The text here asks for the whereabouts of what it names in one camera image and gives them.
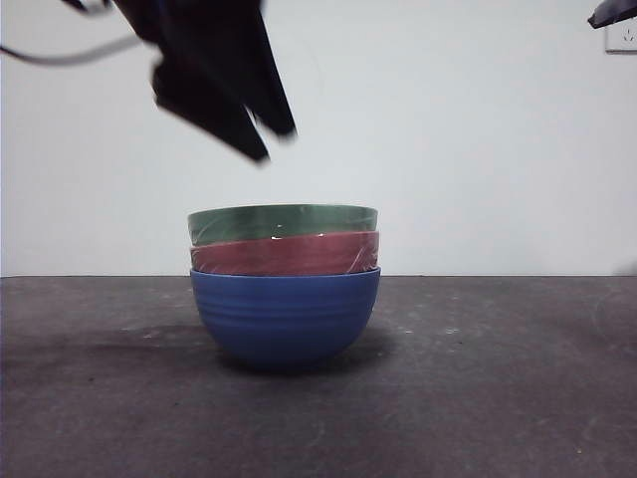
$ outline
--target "table surface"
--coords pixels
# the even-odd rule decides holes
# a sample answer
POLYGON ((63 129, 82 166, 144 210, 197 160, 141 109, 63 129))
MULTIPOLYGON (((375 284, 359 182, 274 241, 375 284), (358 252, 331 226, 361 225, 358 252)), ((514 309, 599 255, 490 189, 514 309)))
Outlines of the table surface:
POLYGON ((637 277, 383 277, 363 336, 244 369, 184 277, 2 280, 6 477, 637 477, 637 277))

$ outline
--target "electrical outlet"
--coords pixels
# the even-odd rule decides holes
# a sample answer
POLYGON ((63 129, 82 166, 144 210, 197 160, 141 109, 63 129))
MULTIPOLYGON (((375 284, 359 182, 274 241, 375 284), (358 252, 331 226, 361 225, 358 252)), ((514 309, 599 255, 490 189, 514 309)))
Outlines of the electrical outlet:
POLYGON ((606 27, 607 53, 637 54, 637 17, 606 27))

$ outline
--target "bowl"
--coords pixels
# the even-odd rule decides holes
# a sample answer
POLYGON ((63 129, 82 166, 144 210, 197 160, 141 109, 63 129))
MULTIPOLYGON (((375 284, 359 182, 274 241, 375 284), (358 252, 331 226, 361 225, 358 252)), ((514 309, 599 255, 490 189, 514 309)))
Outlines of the bowl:
POLYGON ((298 369, 343 351, 365 328, 380 269, 255 277, 191 271, 201 320, 228 354, 261 369, 298 369))
POLYGON ((210 274, 307 276, 376 268, 378 232, 331 232, 217 242, 190 249, 192 268, 210 274))
POLYGON ((280 204, 200 211, 188 216, 193 246, 215 242, 373 231, 378 212, 361 206, 280 204))

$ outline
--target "cable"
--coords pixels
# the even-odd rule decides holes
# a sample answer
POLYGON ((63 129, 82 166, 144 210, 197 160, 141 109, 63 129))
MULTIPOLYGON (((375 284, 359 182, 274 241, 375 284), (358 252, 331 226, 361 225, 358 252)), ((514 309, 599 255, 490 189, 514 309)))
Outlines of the cable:
POLYGON ((25 63, 31 63, 34 65, 46 66, 46 67, 72 67, 76 65, 83 65, 85 63, 95 62, 101 60, 109 55, 132 48, 139 45, 139 39, 134 36, 128 36, 114 40, 112 42, 100 45, 85 52, 75 53, 72 55, 61 55, 55 57, 43 57, 37 55, 28 55, 25 53, 17 52, 9 47, 0 45, 0 52, 5 53, 17 60, 25 63))

